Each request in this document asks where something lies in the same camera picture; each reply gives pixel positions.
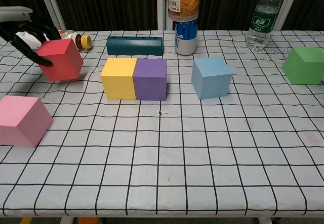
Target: green cube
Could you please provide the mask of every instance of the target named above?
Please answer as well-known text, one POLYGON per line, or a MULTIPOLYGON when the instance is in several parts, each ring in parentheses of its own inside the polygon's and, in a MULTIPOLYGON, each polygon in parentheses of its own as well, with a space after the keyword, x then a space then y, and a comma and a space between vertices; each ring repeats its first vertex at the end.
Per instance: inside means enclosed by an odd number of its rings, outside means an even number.
POLYGON ((291 84, 318 85, 324 77, 322 48, 294 47, 282 70, 291 84))

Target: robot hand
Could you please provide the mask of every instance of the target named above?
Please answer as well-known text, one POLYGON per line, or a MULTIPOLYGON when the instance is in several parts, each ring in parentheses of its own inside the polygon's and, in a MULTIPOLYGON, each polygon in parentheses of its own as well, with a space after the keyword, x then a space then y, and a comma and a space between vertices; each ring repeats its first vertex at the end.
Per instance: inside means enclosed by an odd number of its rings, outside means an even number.
POLYGON ((46 25, 32 20, 32 9, 26 7, 0 7, 0 36, 10 42, 23 55, 42 66, 52 66, 52 62, 41 58, 24 42, 17 32, 27 32, 41 43, 49 40, 61 39, 58 30, 53 25, 46 25))

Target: plastic bottle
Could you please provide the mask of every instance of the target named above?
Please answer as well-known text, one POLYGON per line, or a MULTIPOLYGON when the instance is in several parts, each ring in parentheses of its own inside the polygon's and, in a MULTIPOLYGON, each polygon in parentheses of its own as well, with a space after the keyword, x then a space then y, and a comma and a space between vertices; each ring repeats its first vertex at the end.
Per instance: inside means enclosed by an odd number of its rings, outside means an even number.
POLYGON ((282 0, 258 0, 247 35, 249 49, 259 51, 267 45, 281 4, 282 0))
MULTIPOLYGON (((80 35, 73 30, 59 30, 62 39, 72 38, 76 47, 81 49, 90 49, 92 46, 91 37, 89 35, 80 35)), ((16 33, 23 41, 25 41, 32 50, 37 50, 41 47, 42 43, 38 41, 33 35, 27 32, 16 33)))

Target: teal pencil case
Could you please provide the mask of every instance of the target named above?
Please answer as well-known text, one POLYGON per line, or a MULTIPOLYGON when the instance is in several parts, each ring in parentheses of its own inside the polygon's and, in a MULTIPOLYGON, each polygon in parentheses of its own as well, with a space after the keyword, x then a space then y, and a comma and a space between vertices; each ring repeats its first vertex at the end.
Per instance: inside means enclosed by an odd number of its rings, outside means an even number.
POLYGON ((107 38, 109 55, 163 55, 162 37, 109 36, 107 38))

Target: blue can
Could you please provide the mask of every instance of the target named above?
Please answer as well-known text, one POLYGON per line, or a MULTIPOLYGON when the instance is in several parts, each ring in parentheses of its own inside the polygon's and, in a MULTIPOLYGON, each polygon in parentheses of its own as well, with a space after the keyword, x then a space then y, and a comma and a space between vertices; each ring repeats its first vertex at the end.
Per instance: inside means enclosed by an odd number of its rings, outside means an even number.
POLYGON ((190 22, 176 22, 176 45, 178 54, 189 56, 196 51, 197 19, 190 22))

